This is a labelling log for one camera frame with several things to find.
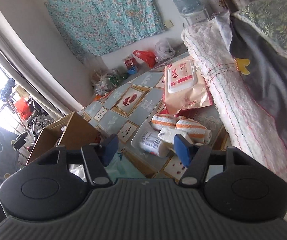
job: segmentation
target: floral curtain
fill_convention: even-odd
[[[48,0],[45,3],[74,55],[104,55],[164,32],[153,0]]]

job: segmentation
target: pink wipes package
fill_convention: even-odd
[[[164,103],[168,114],[213,104],[205,80],[191,56],[165,67]]]

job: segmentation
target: teal floral fabric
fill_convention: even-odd
[[[287,0],[259,0],[233,14],[250,24],[282,56],[287,58]]]
[[[153,0],[48,0],[64,41],[79,59],[104,55],[165,31]]]

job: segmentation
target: white plastic lid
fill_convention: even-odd
[[[168,84],[167,90],[170,94],[176,93],[197,84],[196,67],[191,59],[187,59],[181,64],[172,64],[167,69]]]

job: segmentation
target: ribbed black surface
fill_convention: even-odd
[[[287,239],[287,223],[274,220],[246,224],[222,217],[198,191],[178,187],[172,179],[120,179],[93,191],[72,214],[48,222],[8,217],[0,240],[159,240]]]

